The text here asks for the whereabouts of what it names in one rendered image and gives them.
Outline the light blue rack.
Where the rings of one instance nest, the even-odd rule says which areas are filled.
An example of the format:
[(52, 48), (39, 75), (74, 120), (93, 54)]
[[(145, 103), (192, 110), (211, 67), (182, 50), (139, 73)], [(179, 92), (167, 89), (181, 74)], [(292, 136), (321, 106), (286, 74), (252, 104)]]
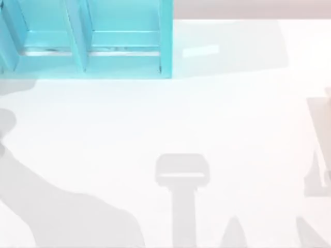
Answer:
[(174, 0), (0, 0), (0, 79), (170, 78)]

